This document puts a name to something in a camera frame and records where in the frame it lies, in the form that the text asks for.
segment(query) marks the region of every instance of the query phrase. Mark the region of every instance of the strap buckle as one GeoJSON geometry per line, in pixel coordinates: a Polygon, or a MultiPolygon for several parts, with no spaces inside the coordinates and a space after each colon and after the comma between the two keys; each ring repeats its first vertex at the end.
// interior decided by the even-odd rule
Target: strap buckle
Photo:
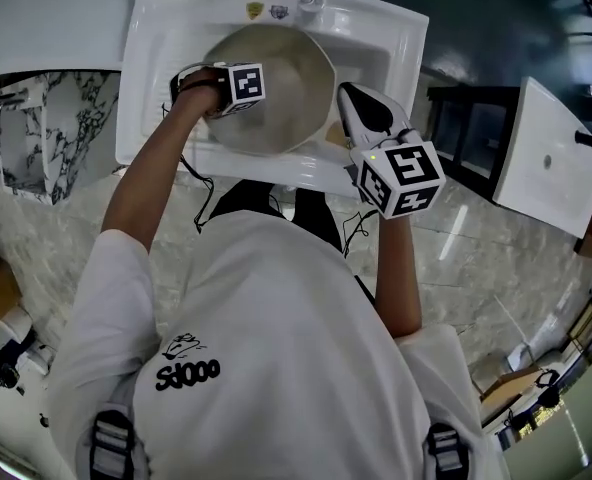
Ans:
{"type": "Polygon", "coordinates": [[[469,475],[469,450],[458,432],[444,423],[435,423],[427,436],[429,453],[436,458],[437,480],[466,479],[469,475]]]}
{"type": "Polygon", "coordinates": [[[133,479],[133,448],[131,421],[117,410],[99,413],[94,421],[89,452],[91,480],[133,479]]]}

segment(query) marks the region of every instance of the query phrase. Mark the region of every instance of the marble wall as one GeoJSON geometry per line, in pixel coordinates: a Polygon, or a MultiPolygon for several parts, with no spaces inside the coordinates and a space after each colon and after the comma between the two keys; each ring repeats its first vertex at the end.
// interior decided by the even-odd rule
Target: marble wall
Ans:
{"type": "Polygon", "coordinates": [[[55,71],[3,88],[22,100],[0,113],[5,190],[56,204],[116,169],[119,83],[118,73],[55,71]]]}

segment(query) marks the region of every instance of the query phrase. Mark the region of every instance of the white sink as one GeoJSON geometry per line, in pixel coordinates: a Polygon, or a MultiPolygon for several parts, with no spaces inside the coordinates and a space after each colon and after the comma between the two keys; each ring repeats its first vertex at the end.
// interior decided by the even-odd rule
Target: white sink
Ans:
{"type": "Polygon", "coordinates": [[[592,217],[592,148],[585,126],[533,78],[521,84],[496,203],[583,238],[592,217]]]}
{"type": "MultiPolygon", "coordinates": [[[[116,158],[129,164],[169,108],[169,80],[202,61],[223,37],[252,21],[250,2],[268,0],[136,0],[118,103],[116,158]]],[[[326,0],[302,26],[327,52],[338,83],[354,81],[384,92],[411,114],[428,18],[379,0],[326,0]]],[[[260,158],[225,149],[204,123],[192,132],[185,157],[207,175],[233,176],[357,197],[343,167],[348,151],[325,140],[327,123],[291,153],[260,158]]]]}

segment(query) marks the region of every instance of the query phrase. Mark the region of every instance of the white t-shirt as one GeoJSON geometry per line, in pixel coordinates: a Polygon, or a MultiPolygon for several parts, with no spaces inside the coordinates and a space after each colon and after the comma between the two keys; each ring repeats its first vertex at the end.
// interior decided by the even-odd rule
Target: white t-shirt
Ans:
{"type": "Polygon", "coordinates": [[[81,436],[134,375],[152,479],[423,478],[430,420],[484,453],[453,328],[394,341],[331,245],[236,212],[205,226],[190,263],[161,342],[145,248],[98,237],[48,393],[73,469],[81,436]]]}

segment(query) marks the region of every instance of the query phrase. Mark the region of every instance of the person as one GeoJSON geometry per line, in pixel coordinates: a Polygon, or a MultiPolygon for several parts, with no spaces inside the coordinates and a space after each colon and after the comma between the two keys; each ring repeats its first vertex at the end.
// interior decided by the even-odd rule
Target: person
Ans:
{"type": "MultiPolygon", "coordinates": [[[[372,305],[323,194],[297,190],[290,222],[270,184],[242,181],[196,240],[158,337],[148,253],[187,137],[218,105],[212,87],[181,90],[111,198],[48,387],[62,456],[83,477],[96,418],[120,399],[150,478],[424,478],[436,423],[483,478],[479,404],[454,329],[422,326],[406,217],[379,222],[372,305]]],[[[102,478],[124,474],[114,459],[102,478]]]]}
{"type": "Polygon", "coordinates": [[[0,348],[0,388],[14,389],[18,384],[19,374],[16,370],[18,358],[36,341],[33,329],[27,333],[22,342],[9,340],[0,348]]]}

